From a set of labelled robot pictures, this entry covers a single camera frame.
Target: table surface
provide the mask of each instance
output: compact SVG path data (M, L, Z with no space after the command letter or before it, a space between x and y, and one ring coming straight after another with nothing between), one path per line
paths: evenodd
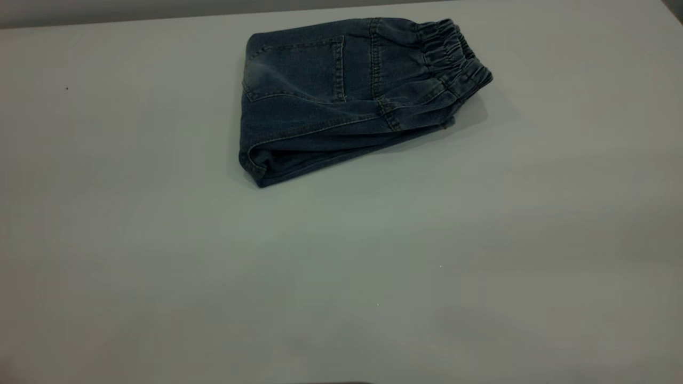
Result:
M373 16L453 18L495 80L448 131L256 188L247 38ZM4 375L683 381L683 26L658 0L15 29L0 52Z

